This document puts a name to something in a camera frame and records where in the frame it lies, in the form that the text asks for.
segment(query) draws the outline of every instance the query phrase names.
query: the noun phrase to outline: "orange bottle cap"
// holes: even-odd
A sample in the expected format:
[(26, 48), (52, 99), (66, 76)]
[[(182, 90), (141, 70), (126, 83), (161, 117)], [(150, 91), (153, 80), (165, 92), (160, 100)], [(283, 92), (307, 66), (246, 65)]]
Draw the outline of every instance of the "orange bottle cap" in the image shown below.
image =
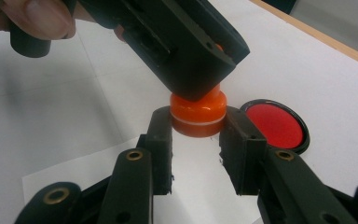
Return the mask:
[(220, 85), (214, 87), (197, 102), (190, 102), (172, 94), (172, 126), (176, 131), (187, 136), (214, 135), (223, 127), (226, 107), (227, 99), (220, 91)]

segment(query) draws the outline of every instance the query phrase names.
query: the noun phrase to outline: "brass insert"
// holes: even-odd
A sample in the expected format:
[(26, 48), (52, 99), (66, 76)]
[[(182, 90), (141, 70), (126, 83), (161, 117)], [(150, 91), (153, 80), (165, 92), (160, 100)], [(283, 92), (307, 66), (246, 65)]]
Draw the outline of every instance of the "brass insert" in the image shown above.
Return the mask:
[(278, 150), (275, 152), (275, 154), (277, 157), (285, 161), (292, 161), (295, 158), (292, 152), (288, 152), (285, 150)]
[(43, 197), (43, 202), (46, 204), (56, 204), (65, 200), (69, 196), (68, 188), (56, 188), (49, 191)]
[(129, 153), (127, 153), (127, 160), (129, 161), (138, 161), (140, 160), (142, 157), (144, 156), (144, 153), (142, 153), (142, 151), (139, 150), (133, 150)]

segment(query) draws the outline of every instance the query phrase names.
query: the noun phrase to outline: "red disc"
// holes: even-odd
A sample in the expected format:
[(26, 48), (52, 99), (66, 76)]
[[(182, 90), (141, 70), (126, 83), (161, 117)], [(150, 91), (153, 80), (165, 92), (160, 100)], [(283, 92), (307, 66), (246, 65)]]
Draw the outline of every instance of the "red disc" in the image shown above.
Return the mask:
[(298, 121), (287, 111), (268, 104), (252, 105), (246, 115), (273, 147), (295, 148), (304, 134)]

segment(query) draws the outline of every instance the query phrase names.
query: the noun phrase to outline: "white table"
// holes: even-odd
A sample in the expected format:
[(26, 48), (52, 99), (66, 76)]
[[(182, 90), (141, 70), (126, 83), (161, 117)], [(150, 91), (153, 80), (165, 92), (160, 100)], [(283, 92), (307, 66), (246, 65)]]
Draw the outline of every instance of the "white table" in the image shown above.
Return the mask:
[[(222, 82), (229, 105), (266, 98), (294, 109), (310, 130), (310, 148), (302, 158), (325, 184), (353, 194), (358, 185), (358, 62), (251, 2), (213, 4), (251, 50)], [(136, 141), (152, 112), (169, 103), (170, 93), (112, 31), (82, 21), (77, 29), (74, 38), (54, 42), (49, 56), (39, 60), (17, 55), (8, 34), (0, 32), (0, 223), (16, 218), (24, 189), (43, 186), (33, 179), (37, 175), (98, 155), (111, 155), (113, 161), (123, 149), (115, 146)], [(173, 194), (156, 198), (155, 223), (252, 223), (258, 218), (255, 197), (235, 195), (214, 138), (175, 133), (173, 142)], [(100, 173), (66, 169), (62, 176), (83, 183), (111, 172), (111, 167), (95, 169), (98, 162), (79, 164)]]

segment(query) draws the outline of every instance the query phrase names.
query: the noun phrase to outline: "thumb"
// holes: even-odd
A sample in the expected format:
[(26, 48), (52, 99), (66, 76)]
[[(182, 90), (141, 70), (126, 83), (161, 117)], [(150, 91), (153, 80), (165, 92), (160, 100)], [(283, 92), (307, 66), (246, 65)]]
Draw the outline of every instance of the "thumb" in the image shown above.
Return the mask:
[(0, 8), (23, 31), (40, 39), (61, 39), (75, 32), (75, 21), (62, 0), (4, 0)]

